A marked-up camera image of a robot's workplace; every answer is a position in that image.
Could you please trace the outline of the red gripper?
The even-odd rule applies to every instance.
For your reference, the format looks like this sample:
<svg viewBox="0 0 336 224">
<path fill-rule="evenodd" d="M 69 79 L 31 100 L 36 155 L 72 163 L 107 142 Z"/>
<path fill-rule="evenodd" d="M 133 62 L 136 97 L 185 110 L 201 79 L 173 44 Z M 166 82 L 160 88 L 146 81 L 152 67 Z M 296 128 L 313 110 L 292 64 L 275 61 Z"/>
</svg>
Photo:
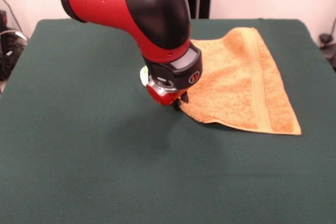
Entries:
<svg viewBox="0 0 336 224">
<path fill-rule="evenodd" d="M 174 87 L 162 87 L 154 81 L 149 81 L 146 88 L 151 97 L 160 105 L 172 105 L 175 111 L 181 110 L 181 101 L 188 103 L 187 89 L 178 90 Z"/>
</svg>

